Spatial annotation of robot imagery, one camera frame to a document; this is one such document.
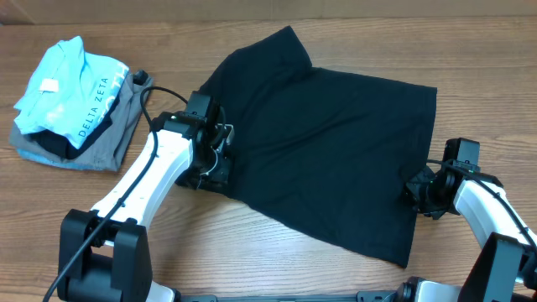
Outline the black t-shirt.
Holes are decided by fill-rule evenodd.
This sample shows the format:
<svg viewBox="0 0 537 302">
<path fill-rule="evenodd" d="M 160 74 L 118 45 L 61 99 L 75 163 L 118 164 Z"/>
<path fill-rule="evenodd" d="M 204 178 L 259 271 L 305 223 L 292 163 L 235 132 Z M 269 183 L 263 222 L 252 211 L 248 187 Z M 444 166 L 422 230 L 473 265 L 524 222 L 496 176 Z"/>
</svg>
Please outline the black t-shirt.
<svg viewBox="0 0 537 302">
<path fill-rule="evenodd" d="M 406 267 L 437 90 L 312 65 L 286 27 L 231 53 L 201 86 L 235 130 L 225 194 L 287 227 Z"/>
</svg>

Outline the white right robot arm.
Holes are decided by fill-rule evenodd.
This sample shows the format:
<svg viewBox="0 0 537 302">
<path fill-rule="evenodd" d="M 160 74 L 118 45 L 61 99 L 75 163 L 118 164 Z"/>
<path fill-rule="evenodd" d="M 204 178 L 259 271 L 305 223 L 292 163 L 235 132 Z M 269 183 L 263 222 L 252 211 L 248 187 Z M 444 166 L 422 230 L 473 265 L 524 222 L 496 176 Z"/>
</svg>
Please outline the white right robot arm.
<svg viewBox="0 0 537 302">
<path fill-rule="evenodd" d="M 441 284 L 412 277 L 391 301 L 525 301 L 516 284 L 536 289 L 536 235 L 509 204 L 497 177 L 482 173 L 480 144 L 466 138 L 446 141 L 440 169 L 424 167 L 405 185 L 414 208 L 434 220 L 463 216 L 481 248 L 465 283 Z"/>
</svg>

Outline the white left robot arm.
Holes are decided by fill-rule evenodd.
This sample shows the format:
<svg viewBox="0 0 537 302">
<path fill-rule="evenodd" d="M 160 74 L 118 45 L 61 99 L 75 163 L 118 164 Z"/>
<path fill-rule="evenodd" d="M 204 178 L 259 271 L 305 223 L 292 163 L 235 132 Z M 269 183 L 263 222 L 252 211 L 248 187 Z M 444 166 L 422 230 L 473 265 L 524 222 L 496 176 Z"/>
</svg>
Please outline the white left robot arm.
<svg viewBox="0 0 537 302">
<path fill-rule="evenodd" d="M 234 128 L 213 97 L 193 92 L 179 112 L 149 120 L 142 153 L 89 211 L 72 209 L 60 226 L 58 275 L 44 296 L 63 301 L 179 301 L 154 281 L 148 229 L 173 185 L 223 190 Z"/>
</svg>

